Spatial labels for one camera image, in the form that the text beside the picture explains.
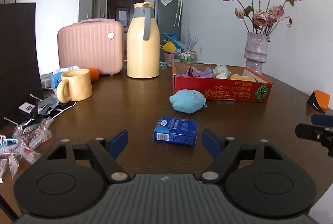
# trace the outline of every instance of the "orange fruit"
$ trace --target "orange fruit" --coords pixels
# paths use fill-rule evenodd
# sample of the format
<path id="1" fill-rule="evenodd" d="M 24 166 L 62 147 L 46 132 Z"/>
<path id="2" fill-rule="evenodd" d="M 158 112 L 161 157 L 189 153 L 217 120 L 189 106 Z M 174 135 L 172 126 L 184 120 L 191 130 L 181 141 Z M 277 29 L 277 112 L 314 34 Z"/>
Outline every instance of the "orange fruit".
<path id="1" fill-rule="evenodd" d="M 99 79 L 99 71 L 96 68 L 89 68 L 91 82 L 96 82 Z"/>

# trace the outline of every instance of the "red cardboard box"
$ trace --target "red cardboard box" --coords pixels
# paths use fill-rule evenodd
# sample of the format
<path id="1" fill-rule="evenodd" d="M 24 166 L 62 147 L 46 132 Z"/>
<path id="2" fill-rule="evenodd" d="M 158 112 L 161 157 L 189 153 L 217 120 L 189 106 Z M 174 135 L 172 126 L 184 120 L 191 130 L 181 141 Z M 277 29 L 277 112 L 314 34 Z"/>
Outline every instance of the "red cardboard box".
<path id="1" fill-rule="evenodd" d="M 190 66 L 195 67 L 198 71 L 204 71 L 207 67 L 215 69 L 217 65 L 173 61 L 174 93 L 179 90 L 196 90 L 201 92 L 206 97 L 206 100 L 210 101 L 233 100 L 255 103 L 265 103 L 268 101 L 270 91 L 272 90 L 272 82 L 249 68 L 227 65 L 228 70 L 231 72 L 230 76 L 233 74 L 252 76 L 257 82 L 179 76 L 186 73 L 186 70 Z"/>

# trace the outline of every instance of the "lavender ceramic vase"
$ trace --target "lavender ceramic vase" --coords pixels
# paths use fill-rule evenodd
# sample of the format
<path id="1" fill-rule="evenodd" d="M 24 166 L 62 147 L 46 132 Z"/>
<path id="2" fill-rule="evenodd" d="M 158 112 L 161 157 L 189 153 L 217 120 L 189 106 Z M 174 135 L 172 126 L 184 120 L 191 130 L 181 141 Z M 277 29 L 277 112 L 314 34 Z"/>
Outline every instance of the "lavender ceramic vase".
<path id="1" fill-rule="evenodd" d="M 267 61 L 268 37 L 263 34 L 247 33 L 244 58 L 246 67 L 262 75 L 262 64 Z"/>

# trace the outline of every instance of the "white round button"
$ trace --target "white round button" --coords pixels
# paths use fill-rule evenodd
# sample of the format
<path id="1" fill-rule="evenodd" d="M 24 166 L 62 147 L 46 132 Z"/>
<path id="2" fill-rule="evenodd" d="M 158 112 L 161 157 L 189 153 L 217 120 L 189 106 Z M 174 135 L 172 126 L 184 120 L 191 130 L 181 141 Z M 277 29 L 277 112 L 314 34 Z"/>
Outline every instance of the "white round button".
<path id="1" fill-rule="evenodd" d="M 110 32 L 110 33 L 108 34 L 108 38 L 109 38 L 109 39 L 113 39 L 113 38 L 114 38 L 114 32 Z"/>

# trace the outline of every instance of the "brown door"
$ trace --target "brown door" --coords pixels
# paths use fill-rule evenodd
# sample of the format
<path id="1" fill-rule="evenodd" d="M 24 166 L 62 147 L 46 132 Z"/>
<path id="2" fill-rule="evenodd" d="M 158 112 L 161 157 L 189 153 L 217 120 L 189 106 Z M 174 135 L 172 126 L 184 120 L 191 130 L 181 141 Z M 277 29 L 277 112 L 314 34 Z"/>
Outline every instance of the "brown door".
<path id="1" fill-rule="evenodd" d="M 144 0 L 108 0 L 107 17 L 115 19 L 124 27 L 124 50 L 126 52 L 126 38 L 130 22 L 133 18 L 134 4 L 144 2 Z"/>

